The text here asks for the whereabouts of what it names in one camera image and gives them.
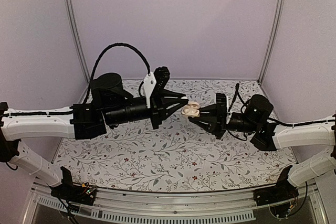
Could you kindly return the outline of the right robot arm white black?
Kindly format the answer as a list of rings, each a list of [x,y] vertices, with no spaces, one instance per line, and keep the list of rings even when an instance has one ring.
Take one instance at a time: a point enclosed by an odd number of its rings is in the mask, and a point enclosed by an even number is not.
[[[239,113],[232,112],[226,95],[218,93],[216,102],[201,108],[195,102],[184,109],[190,122],[222,138],[225,132],[252,134],[251,143],[260,151],[286,147],[324,145],[326,148],[308,160],[285,168],[278,185],[271,190],[276,201],[291,194],[292,187],[335,169],[335,116],[301,123],[282,123],[270,118],[273,105],[263,95],[252,96]]]

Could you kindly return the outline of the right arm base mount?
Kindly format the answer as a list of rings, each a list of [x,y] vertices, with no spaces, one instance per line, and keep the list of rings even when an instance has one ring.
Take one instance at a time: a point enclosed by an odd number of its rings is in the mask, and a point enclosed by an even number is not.
[[[299,196],[297,186],[293,186],[288,181],[288,174],[292,167],[290,165],[282,170],[274,186],[254,190],[253,199],[257,206],[273,204]]]

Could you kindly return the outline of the white charging case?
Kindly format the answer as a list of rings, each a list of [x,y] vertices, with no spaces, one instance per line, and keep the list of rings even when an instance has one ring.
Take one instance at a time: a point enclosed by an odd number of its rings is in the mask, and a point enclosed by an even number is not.
[[[183,106],[181,109],[181,114],[188,118],[196,118],[199,117],[200,114],[200,104],[194,101],[189,101],[187,105]]]

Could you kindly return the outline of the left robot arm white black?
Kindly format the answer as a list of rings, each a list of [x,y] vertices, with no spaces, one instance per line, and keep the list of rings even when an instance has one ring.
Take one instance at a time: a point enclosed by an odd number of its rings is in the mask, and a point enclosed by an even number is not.
[[[32,151],[23,139],[61,137],[87,140],[104,135],[107,127],[150,119],[157,129],[175,111],[188,104],[184,94],[169,91],[169,74],[150,73],[144,79],[144,96],[134,97],[123,88],[121,76],[106,73],[92,80],[90,103],[55,110],[16,111],[1,103],[1,162],[16,165],[37,176],[67,200],[78,195],[71,173],[58,168]]]

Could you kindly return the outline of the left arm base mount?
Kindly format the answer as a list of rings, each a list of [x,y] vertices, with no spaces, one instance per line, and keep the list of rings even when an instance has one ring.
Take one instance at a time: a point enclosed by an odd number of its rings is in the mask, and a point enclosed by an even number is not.
[[[96,185],[90,185],[89,183],[74,184],[71,171],[63,166],[60,169],[62,171],[61,184],[50,187],[51,195],[65,201],[92,206],[97,194]]]

